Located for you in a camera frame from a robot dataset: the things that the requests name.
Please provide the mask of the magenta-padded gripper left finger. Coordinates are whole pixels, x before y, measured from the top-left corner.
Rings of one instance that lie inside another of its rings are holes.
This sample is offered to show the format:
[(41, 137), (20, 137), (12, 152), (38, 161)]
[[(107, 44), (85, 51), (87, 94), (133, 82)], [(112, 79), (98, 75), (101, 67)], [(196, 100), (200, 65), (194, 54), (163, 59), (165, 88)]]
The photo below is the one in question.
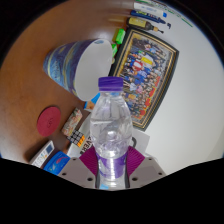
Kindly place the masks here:
[(81, 187), (97, 189), (99, 171), (95, 148), (89, 148), (79, 158), (72, 157), (58, 176)]

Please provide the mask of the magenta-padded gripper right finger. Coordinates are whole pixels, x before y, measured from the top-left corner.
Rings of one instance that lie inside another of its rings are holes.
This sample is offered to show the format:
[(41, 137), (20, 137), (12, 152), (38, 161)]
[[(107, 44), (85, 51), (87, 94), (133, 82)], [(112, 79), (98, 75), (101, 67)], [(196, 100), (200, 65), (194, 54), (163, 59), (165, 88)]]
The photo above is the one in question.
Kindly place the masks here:
[(143, 187), (165, 176), (166, 173), (152, 156), (145, 157), (135, 148), (129, 147), (125, 174), (127, 189)]

